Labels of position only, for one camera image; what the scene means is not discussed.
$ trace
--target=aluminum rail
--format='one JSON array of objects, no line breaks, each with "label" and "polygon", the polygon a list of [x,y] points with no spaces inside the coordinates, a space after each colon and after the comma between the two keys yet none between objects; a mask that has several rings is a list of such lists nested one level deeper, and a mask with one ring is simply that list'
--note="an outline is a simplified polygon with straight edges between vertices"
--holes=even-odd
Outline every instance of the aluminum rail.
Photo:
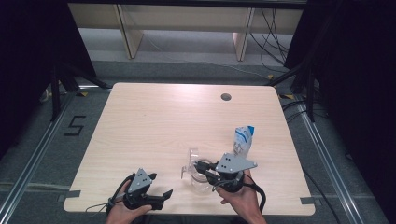
[{"label": "aluminum rail", "polygon": [[[295,95],[295,99],[297,101],[303,100],[300,95]],[[298,109],[300,112],[305,111],[305,105],[298,105]],[[346,216],[348,217],[350,223],[362,224],[364,223],[363,217],[361,216],[361,212],[358,209],[358,206],[355,203],[352,195],[347,188],[343,178],[338,172],[334,161],[332,160],[332,156],[329,153],[329,150],[326,148],[317,126],[315,122],[311,122],[311,119],[306,115],[306,113],[302,114],[303,121],[305,126],[314,141],[315,147],[318,151],[318,154],[323,162],[323,165],[329,175],[330,180],[332,181],[332,185],[334,186],[335,192],[338,195],[338,198],[341,201],[341,205],[343,205]]]},{"label": "aluminum rail", "polygon": [[54,121],[50,122],[49,127],[47,128],[46,132],[44,133],[37,147],[35,148],[34,153],[32,154],[30,160],[27,162],[26,166],[24,167],[20,177],[13,185],[6,199],[1,204],[0,223],[6,224],[9,222],[9,219],[11,218],[13,212],[15,211],[15,208],[17,207],[19,201],[21,200],[23,193],[27,188],[27,185],[29,184],[30,180],[35,174],[35,170],[37,169],[38,165],[43,159],[47,151],[47,148],[49,147],[50,142],[52,141],[53,136],[56,134],[56,131],[59,128],[64,118],[64,112],[66,111],[66,108],[70,105],[73,99],[74,99],[73,92],[70,92],[65,96],[64,102],[62,104],[63,110]]}]

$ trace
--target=cable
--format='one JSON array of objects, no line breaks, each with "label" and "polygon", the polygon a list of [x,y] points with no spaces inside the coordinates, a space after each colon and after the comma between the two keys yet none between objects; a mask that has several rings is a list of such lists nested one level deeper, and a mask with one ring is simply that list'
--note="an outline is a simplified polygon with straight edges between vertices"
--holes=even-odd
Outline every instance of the cable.
[{"label": "cable", "polygon": [[114,202],[114,201],[117,199],[117,196],[118,196],[118,194],[119,194],[119,192],[120,192],[122,186],[124,186],[124,184],[125,184],[126,182],[128,182],[128,180],[134,179],[134,176],[135,176],[135,174],[131,174],[131,175],[127,176],[127,177],[122,181],[122,183],[119,185],[119,187],[117,188],[117,190],[114,192],[113,197],[109,198],[109,199],[108,199],[108,202],[105,203],[105,206],[107,207],[107,210],[106,210],[106,214],[107,214],[107,215],[110,213],[110,210],[113,208],[114,204],[118,203],[118,202]]},{"label": "cable", "polygon": [[212,192],[215,191],[216,188],[218,188],[218,187],[224,186],[226,184],[236,184],[236,182],[237,181],[235,179],[233,179],[233,180],[221,180],[221,181],[219,181],[219,182],[217,182],[216,184],[213,185]]},{"label": "cable", "polygon": [[277,30],[276,30],[276,23],[275,23],[276,9],[273,8],[272,12],[273,12],[273,20],[272,20],[271,25],[270,25],[269,22],[268,22],[268,20],[267,20],[267,18],[265,17],[264,11],[262,10],[262,16],[263,16],[263,18],[264,18],[264,20],[265,20],[265,23],[267,23],[268,31],[269,31],[269,32],[268,32],[267,38],[265,38],[263,35],[262,35],[262,37],[264,37],[265,43],[268,42],[268,37],[269,37],[269,35],[271,35],[271,36],[273,37],[273,39],[274,39],[275,42],[277,43],[277,47],[274,46],[274,45],[272,45],[270,42],[268,42],[268,44],[269,44],[271,47],[273,47],[273,48],[279,50],[279,53],[280,53],[280,55],[282,56],[282,59],[283,59],[284,62],[285,62],[285,61],[286,61],[285,53],[287,53],[289,50],[288,50],[286,47],[284,47],[282,44],[280,44],[279,39],[277,38]]},{"label": "cable", "polygon": [[319,117],[324,118],[324,119],[328,119],[329,118],[327,114],[326,115],[321,115],[321,114],[318,114],[318,113],[315,113],[315,112],[314,112],[314,114],[316,116],[319,116]]},{"label": "cable", "polygon": [[290,108],[290,107],[292,107],[292,106],[294,106],[294,105],[297,105],[297,104],[305,103],[305,102],[306,102],[306,100],[293,101],[293,102],[291,102],[291,103],[282,105],[282,110],[283,110],[283,112],[285,112],[288,108]]},{"label": "cable", "polygon": [[311,180],[311,182],[315,185],[315,187],[318,189],[318,191],[320,192],[321,196],[323,197],[324,201],[326,202],[327,205],[329,205],[330,210],[332,211],[332,214],[334,215],[335,220],[337,221],[337,223],[341,223],[340,219],[338,218],[337,214],[334,211],[334,208],[332,208],[332,205],[330,204],[329,200],[327,200],[327,197],[324,195],[323,191],[320,189],[319,185],[317,184],[317,182],[314,180],[314,178],[312,178],[312,176],[305,170],[304,167],[303,168],[303,172],[306,174],[306,176],[308,176],[308,178]]},{"label": "cable", "polygon": [[262,210],[264,209],[265,202],[267,201],[267,197],[265,195],[265,192],[264,192],[264,190],[262,188],[260,188],[256,184],[256,182],[254,182],[253,178],[251,178],[250,175],[245,175],[245,176],[247,176],[253,182],[253,184],[244,184],[244,186],[247,186],[247,187],[255,189],[262,196],[262,201],[260,202],[260,211],[262,212]]},{"label": "cable", "polygon": [[89,209],[97,207],[97,206],[103,206],[99,211],[97,211],[96,213],[94,213],[91,217],[94,217],[96,215],[98,215],[100,212],[102,212],[102,210],[106,207],[106,203],[99,203],[97,205],[93,205],[93,206],[89,206],[87,209],[85,209],[85,212],[87,213]]},{"label": "cable", "polygon": [[306,110],[297,112],[297,113],[295,113],[293,115],[290,115],[289,117],[286,118],[286,122],[287,123],[291,122],[292,120],[294,120],[295,118],[299,117],[300,115],[302,115],[305,112],[306,112]]},{"label": "cable", "polygon": [[261,49],[263,49],[267,54],[269,54],[271,57],[273,57],[274,60],[276,60],[276,61],[279,62],[280,64],[284,65],[284,63],[283,63],[281,60],[279,60],[274,54],[272,54],[270,51],[268,51],[267,49],[265,49],[264,46],[262,46],[262,45],[256,40],[256,38],[254,37],[254,35],[253,35],[252,33],[250,33],[250,36],[253,38],[253,40],[256,42],[256,44],[259,45],[259,47],[260,47]]},{"label": "cable", "polygon": [[268,70],[270,70],[270,71],[273,71],[273,72],[286,73],[286,72],[283,72],[283,71],[279,71],[279,70],[275,70],[275,69],[272,69],[272,68],[267,67],[267,66],[264,64],[263,61],[262,61],[262,66],[264,66],[266,69],[268,69]]},{"label": "cable", "polygon": [[[162,50],[160,47],[158,47],[157,45],[155,45],[148,37],[145,37],[145,38],[148,40],[148,42],[149,42],[155,49],[159,50],[160,52],[163,52],[163,50]],[[168,57],[168,56],[166,56],[166,55],[163,55],[163,57],[165,57],[165,58],[167,58],[167,59],[170,59],[170,60],[172,60],[172,61],[180,61],[180,62],[184,62],[184,63],[208,63],[208,64],[213,64],[213,65],[216,65],[216,66],[228,67],[228,68],[232,68],[233,70],[236,70],[236,71],[238,71],[238,72],[247,73],[247,74],[252,74],[252,75],[259,76],[259,77],[263,77],[263,78],[265,78],[265,79],[269,79],[268,77],[266,77],[266,76],[264,76],[264,75],[261,75],[261,74],[258,74],[258,73],[254,73],[254,72],[244,71],[244,70],[241,70],[241,69],[239,69],[239,68],[232,67],[232,66],[227,65],[227,64],[217,64],[217,63],[210,63],[210,62],[194,62],[194,61],[187,61],[187,60],[183,60],[183,59],[171,58],[171,57]]]}]

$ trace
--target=tabletop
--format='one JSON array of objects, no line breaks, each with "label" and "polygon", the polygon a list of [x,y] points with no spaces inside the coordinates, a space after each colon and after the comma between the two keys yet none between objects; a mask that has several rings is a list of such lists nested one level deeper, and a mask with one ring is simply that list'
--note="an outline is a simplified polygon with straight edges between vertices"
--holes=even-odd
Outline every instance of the tabletop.
[{"label": "tabletop", "polygon": [[275,89],[198,84],[116,84],[70,189],[80,190],[79,197],[67,198],[64,209],[105,203],[143,168],[157,174],[149,195],[173,190],[163,210],[150,213],[235,215],[216,192],[199,192],[180,174],[191,148],[218,161],[233,152],[235,128],[247,125],[255,128],[247,159],[258,163],[251,173],[267,195],[263,213],[313,215],[315,206],[301,202],[311,194]]}]

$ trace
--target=transparent container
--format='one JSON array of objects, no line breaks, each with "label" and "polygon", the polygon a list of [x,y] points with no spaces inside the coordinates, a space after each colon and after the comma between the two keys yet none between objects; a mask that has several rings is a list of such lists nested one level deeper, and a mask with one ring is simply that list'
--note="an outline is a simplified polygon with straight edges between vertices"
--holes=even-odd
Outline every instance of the transparent container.
[{"label": "transparent container", "polygon": [[191,185],[196,191],[200,193],[210,192],[212,186],[207,182],[205,175],[197,172],[194,164],[198,161],[205,161],[209,163],[211,161],[200,158],[198,148],[190,148],[188,155],[188,165],[181,168],[181,178],[183,178],[183,173],[188,173],[191,175]]}]

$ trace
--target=metal frame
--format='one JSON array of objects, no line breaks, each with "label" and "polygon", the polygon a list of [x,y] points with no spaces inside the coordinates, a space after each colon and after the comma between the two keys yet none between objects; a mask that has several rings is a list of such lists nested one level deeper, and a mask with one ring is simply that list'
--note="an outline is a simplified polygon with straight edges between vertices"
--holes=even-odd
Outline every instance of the metal frame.
[{"label": "metal frame", "polygon": [[[295,95],[295,99],[297,101],[303,100],[300,95]],[[298,105],[298,109],[300,112],[306,110],[304,105]],[[338,198],[341,201],[341,205],[343,205],[344,210],[346,211],[346,216],[348,217],[350,223],[364,223],[361,212],[359,211],[355,200],[350,194],[349,189],[347,188],[347,185],[343,180],[343,177],[341,177],[340,173],[338,172],[338,169],[335,166],[334,161],[332,160],[332,156],[330,155],[329,150],[326,148],[326,145],[324,144],[319,134],[315,122],[312,122],[306,113],[303,113],[302,116],[306,129],[312,137],[318,154],[327,171],[327,174],[329,175],[330,180],[332,181],[332,185],[334,186],[335,192],[337,193]]]},{"label": "metal frame", "polygon": [[[120,4],[147,6],[182,6],[182,7],[265,7],[283,9],[303,9],[306,0],[66,0],[67,3],[86,4]],[[315,5],[328,5],[329,1],[320,1]]]},{"label": "metal frame", "polygon": [[64,103],[62,105],[62,110],[59,116],[49,123],[49,127],[41,138],[38,146],[35,148],[35,151],[27,162],[25,168],[23,169],[20,177],[13,185],[11,191],[9,192],[6,199],[3,201],[0,207],[0,223],[8,223],[11,218],[15,208],[17,207],[19,201],[23,193],[25,192],[27,185],[35,174],[35,170],[43,159],[47,148],[49,147],[53,136],[56,134],[63,118],[66,108],[70,105],[72,100],[74,99],[74,94],[69,93],[65,96]]}]

